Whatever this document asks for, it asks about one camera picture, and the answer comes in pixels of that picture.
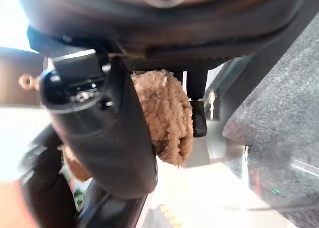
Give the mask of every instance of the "brown fuzzy pom-pom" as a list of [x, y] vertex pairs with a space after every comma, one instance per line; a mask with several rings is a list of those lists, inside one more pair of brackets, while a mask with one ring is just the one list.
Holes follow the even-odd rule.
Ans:
[[192, 107], [181, 82], [166, 70], [133, 74], [156, 155], [183, 165], [193, 142]]

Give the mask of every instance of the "textured black plastic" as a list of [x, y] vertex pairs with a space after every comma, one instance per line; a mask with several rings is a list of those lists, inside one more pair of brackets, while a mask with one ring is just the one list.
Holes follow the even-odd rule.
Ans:
[[[119, 58], [111, 67], [97, 98], [53, 105], [46, 99], [46, 74], [41, 99], [61, 139], [103, 189], [117, 198], [142, 197], [157, 184], [156, 158], [129, 72]], [[106, 107], [105, 102], [113, 104]]]

